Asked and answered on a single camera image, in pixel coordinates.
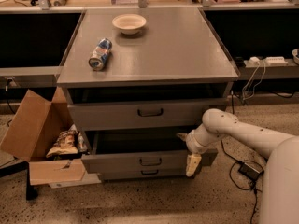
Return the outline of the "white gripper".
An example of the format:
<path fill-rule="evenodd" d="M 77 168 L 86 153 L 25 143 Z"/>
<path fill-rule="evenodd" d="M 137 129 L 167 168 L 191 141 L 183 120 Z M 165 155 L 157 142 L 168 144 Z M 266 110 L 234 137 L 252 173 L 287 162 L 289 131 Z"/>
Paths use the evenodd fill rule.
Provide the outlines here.
<path fill-rule="evenodd" d="M 186 165 L 186 176 L 191 177 L 202 160 L 200 154 L 204 154 L 208 145 L 215 141 L 215 134 L 208 131 L 204 125 L 200 125 L 188 134 L 177 133 L 176 136 L 182 141 L 186 141 L 187 148 L 192 153 L 187 156 Z"/>

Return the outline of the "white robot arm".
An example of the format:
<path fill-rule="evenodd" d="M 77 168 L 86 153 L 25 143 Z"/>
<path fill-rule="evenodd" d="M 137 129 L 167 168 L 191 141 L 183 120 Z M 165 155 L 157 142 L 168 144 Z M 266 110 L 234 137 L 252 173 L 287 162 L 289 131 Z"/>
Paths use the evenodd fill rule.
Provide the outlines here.
<path fill-rule="evenodd" d="M 194 174 L 210 144 L 231 136 L 267 158 L 259 224 L 299 224 L 299 137 L 238 120 L 216 108 L 202 117 L 189 133 L 178 133 L 190 154 L 186 175 Z"/>

